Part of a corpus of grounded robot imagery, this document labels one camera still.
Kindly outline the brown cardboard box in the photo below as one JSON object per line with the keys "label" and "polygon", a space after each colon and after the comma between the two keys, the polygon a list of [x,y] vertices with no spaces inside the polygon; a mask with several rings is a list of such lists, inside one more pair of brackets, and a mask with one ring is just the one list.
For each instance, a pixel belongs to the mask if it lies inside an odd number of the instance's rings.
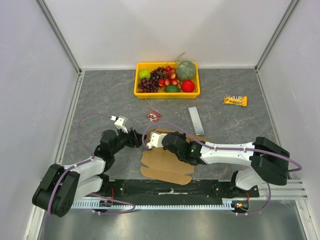
{"label": "brown cardboard box", "polygon": [[141,163],[143,176],[178,185],[190,183],[195,172],[193,165],[178,160],[175,154],[162,147],[144,150]]}

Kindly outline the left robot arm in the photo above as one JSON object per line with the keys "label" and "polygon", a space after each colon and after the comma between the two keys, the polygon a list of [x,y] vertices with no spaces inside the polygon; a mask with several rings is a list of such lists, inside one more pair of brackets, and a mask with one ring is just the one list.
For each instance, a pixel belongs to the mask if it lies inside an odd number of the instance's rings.
{"label": "left robot arm", "polygon": [[52,164],[46,171],[32,197],[32,204],[48,214],[63,217],[73,203],[91,193],[106,196],[110,185],[104,181],[107,172],[115,162],[115,154],[123,148],[139,148],[146,136],[131,128],[127,132],[106,130],[93,156],[71,165]]}

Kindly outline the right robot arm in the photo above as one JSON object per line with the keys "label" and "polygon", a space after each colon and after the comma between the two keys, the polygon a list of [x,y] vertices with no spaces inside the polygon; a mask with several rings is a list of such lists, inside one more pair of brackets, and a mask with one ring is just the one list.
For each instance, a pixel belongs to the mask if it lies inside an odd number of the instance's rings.
{"label": "right robot arm", "polygon": [[187,141],[185,134],[166,133],[161,140],[164,149],[175,154],[184,163],[192,166],[231,164],[245,166],[236,170],[229,184],[229,191],[235,197],[242,196],[252,187],[263,182],[285,186],[288,181],[289,152],[265,137],[242,144],[214,144],[205,141]]}

